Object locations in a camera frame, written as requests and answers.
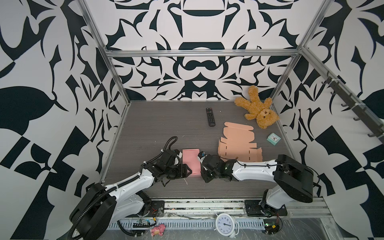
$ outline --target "remote control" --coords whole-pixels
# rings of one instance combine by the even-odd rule
[[[207,110],[208,124],[209,126],[213,127],[216,125],[214,112],[212,111],[212,108],[207,108],[206,110]]]

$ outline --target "dark wooden tabletop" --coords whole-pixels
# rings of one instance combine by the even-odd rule
[[[208,126],[205,109],[212,108],[216,126]],[[276,146],[267,142],[272,132],[281,137],[276,124],[260,129],[255,120],[244,118],[246,110],[231,101],[133,101],[128,111],[120,139],[105,184],[112,184],[137,173],[143,161],[150,160],[164,147],[171,136],[178,141],[172,149],[199,148],[207,154],[217,154],[218,141],[224,137],[224,122],[247,124],[254,127],[257,147],[263,149],[263,160],[276,159],[289,152],[284,140]],[[264,190],[276,184],[261,180],[225,182],[214,179],[206,184],[198,177],[176,179],[166,187],[157,183],[144,191],[151,198],[204,198],[204,197],[262,197]]]

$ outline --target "clock face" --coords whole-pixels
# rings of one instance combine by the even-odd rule
[[[233,229],[232,219],[227,215],[221,215],[217,219],[217,230],[223,234],[228,234]]]

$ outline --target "alarm clock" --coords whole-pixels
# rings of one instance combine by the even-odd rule
[[[235,233],[235,225],[237,224],[237,233]],[[240,226],[236,220],[229,214],[219,214],[216,218],[216,229],[219,234],[234,238],[239,234]]]

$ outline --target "pink plush toy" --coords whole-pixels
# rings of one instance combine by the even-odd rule
[[[166,226],[165,226],[164,224],[160,224],[159,226],[156,226],[156,227],[152,228],[152,229],[151,229],[151,235],[152,235],[152,237],[153,237],[154,235],[157,235],[157,234],[159,234],[160,236],[162,236],[162,235],[163,235],[163,232],[164,232],[164,230],[165,230],[165,228],[166,228]]]

